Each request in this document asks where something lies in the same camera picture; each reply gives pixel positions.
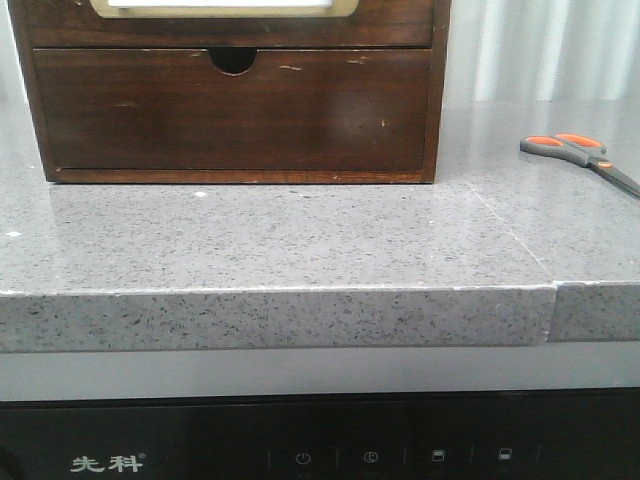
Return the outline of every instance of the drawer front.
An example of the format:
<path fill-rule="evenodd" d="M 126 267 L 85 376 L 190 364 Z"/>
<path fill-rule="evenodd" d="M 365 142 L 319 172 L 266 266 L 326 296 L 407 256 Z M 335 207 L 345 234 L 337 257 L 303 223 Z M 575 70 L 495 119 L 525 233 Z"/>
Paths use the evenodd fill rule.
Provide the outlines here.
<path fill-rule="evenodd" d="M 258 50 L 240 75 L 206 49 L 34 58 L 58 167 L 422 167 L 429 50 Z"/>
<path fill-rule="evenodd" d="M 434 0 L 360 0 L 345 18 L 109 19 L 89 0 L 9 0 L 35 47 L 429 47 Z"/>

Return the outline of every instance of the white curtain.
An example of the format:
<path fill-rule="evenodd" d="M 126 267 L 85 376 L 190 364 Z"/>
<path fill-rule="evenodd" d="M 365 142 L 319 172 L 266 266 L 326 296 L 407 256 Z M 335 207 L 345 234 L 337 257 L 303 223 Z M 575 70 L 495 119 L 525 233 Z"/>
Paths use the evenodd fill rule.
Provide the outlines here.
<path fill-rule="evenodd" d="M 445 101 L 640 97 L 640 0 L 453 0 Z"/>
<path fill-rule="evenodd" d="M 7 0 L 0 0 L 0 103 L 26 100 L 18 65 Z"/>

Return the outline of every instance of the scissors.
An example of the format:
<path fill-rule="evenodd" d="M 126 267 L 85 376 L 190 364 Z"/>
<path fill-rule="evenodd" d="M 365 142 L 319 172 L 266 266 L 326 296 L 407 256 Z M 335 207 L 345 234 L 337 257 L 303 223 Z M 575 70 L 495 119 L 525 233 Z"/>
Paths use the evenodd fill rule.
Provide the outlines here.
<path fill-rule="evenodd" d="M 590 168 L 617 187 L 640 198 L 640 184 L 613 166 L 606 158 L 607 147 L 598 140 L 573 133 L 557 133 L 550 137 L 524 138 L 520 141 L 520 150 Z"/>

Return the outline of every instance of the drawer finger hole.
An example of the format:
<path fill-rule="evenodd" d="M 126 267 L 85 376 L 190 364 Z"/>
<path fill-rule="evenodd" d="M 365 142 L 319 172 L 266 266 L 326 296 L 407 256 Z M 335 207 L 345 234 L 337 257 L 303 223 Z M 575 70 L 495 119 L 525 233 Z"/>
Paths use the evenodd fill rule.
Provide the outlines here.
<path fill-rule="evenodd" d="M 256 61 L 258 50 L 252 47 L 208 48 L 209 58 L 218 70 L 227 75 L 242 75 Z"/>

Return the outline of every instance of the wooden cabinet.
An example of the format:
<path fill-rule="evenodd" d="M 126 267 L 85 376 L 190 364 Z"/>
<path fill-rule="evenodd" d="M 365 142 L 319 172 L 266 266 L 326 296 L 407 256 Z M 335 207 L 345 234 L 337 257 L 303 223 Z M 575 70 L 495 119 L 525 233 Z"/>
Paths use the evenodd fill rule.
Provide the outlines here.
<path fill-rule="evenodd" d="M 9 4 L 51 181 L 433 181 L 448 0 L 263 19 Z"/>

